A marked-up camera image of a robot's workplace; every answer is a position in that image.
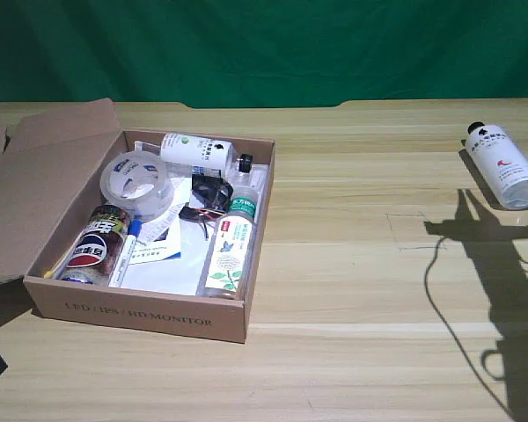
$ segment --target bottle label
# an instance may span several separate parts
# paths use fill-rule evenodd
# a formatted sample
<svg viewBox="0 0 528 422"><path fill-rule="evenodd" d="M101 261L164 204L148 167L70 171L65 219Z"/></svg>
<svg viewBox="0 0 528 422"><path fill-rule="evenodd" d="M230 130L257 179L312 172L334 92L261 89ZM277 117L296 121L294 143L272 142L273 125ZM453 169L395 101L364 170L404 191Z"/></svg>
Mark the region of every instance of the bottle label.
<svg viewBox="0 0 528 422"><path fill-rule="evenodd" d="M231 201L229 211L242 211L252 218L256 215L256 203L250 198L238 197Z"/></svg>
<svg viewBox="0 0 528 422"><path fill-rule="evenodd" d="M216 230L205 287L236 292L243 271L247 270L245 261L253 224L244 217L231 215L225 216Z"/></svg>
<svg viewBox="0 0 528 422"><path fill-rule="evenodd" d="M163 161L194 166L206 176L223 175L231 164L232 144L200 136L166 134L160 147Z"/></svg>
<svg viewBox="0 0 528 422"><path fill-rule="evenodd" d="M475 129L467 137L466 149L497 199L509 187L528 180L528 161L501 127Z"/></svg>

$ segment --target pepsi can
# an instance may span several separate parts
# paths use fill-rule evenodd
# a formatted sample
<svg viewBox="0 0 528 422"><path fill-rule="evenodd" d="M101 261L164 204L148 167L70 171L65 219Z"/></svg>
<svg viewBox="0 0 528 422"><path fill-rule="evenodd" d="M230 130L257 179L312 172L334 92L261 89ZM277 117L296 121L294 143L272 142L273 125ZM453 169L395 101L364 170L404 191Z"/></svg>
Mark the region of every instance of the pepsi can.
<svg viewBox="0 0 528 422"><path fill-rule="evenodd" d="M59 278L107 286L130 223L128 213L119 207L96 207Z"/></svg>

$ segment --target packing tape roll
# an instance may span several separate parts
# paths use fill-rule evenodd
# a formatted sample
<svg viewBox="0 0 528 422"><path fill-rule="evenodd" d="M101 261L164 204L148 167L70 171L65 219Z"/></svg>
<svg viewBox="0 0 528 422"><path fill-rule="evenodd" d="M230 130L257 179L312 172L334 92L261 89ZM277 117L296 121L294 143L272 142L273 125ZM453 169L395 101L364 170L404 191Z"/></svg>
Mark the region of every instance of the packing tape roll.
<svg viewBox="0 0 528 422"><path fill-rule="evenodd" d="M173 187L166 166L151 152L127 152L106 166L99 186L109 203L123 208L135 220L148 222L172 203Z"/></svg>

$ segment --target cardboard box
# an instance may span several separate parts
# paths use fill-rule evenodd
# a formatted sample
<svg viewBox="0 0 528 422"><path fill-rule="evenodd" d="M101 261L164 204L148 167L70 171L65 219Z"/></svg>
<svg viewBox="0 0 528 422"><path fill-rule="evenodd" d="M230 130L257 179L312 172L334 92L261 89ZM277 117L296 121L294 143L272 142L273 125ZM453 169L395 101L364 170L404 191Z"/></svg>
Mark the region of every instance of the cardboard box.
<svg viewBox="0 0 528 422"><path fill-rule="evenodd" d="M23 277L39 312L48 318L242 343L274 174L275 144L269 140L211 135L253 154L257 164L270 164L244 300L41 278L103 202L99 176L104 166L132 150L134 141L160 144L164 134L122 131L107 98L23 119L4 153L0 126L0 284Z"/></svg>

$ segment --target marker pen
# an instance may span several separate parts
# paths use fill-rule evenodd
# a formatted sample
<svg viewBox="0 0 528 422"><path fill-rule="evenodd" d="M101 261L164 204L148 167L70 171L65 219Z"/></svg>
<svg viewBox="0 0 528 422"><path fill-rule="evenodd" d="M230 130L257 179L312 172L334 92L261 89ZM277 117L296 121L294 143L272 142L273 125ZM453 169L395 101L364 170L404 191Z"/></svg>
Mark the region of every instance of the marker pen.
<svg viewBox="0 0 528 422"><path fill-rule="evenodd" d="M131 260L131 255L133 254L133 250L135 249L135 243L137 241L139 233L141 233L141 222L139 220L134 220L129 225L129 231L127 237L125 238L125 243L121 248L120 256L115 262L114 271L112 272L112 276L109 279L109 287L121 286L123 276L127 271L129 261Z"/></svg>

